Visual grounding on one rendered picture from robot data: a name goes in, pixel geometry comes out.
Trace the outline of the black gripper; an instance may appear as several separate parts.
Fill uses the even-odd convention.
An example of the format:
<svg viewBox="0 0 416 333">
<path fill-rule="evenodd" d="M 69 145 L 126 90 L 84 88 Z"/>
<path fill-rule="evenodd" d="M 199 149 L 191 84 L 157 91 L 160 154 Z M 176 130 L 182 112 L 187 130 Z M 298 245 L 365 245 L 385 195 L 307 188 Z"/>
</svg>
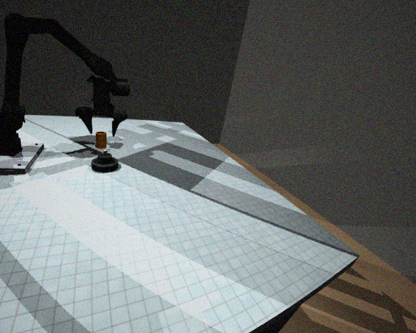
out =
<svg viewBox="0 0 416 333">
<path fill-rule="evenodd" d="M 115 113 L 110 112 L 110 96 L 95 96 L 92 98 L 94 101 L 94 109 L 89 107 L 80 107 L 75 110 L 75 116 L 79 116 L 79 118 L 85 123 L 85 126 L 88 128 L 89 132 L 92 134 L 92 117 L 94 116 L 106 116 L 106 117 L 113 117 L 112 121 L 112 134 L 113 137 L 115 136 L 116 129 L 119 123 L 123 122 L 127 119 L 127 112 L 126 111 L 116 111 Z M 104 114 L 105 113 L 105 114 Z"/>
</svg>

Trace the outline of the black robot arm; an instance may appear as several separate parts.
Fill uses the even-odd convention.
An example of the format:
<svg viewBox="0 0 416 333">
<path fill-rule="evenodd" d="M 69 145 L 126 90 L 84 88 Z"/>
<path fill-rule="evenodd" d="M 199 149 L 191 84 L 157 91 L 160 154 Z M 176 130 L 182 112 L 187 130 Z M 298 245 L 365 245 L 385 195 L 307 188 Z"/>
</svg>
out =
<svg viewBox="0 0 416 333">
<path fill-rule="evenodd" d="M 23 122 L 26 113 L 25 106 L 19 105 L 19 91 L 21 83 L 22 53 L 29 34 L 49 33 L 74 54 L 78 55 L 88 68 L 95 74 L 87 80 L 94 83 L 96 96 L 128 96 L 130 86 L 128 79 L 117 78 L 113 73 L 111 63 L 91 52 L 80 43 L 71 33 L 53 18 L 25 18 L 17 13 L 10 13 L 4 19 L 4 30 L 7 45 L 6 72 L 4 84 L 4 100 L 0 110 L 0 155 L 17 155 L 21 148 L 21 140 L 16 133 Z M 104 79 L 109 79 L 110 82 Z"/>
</svg>

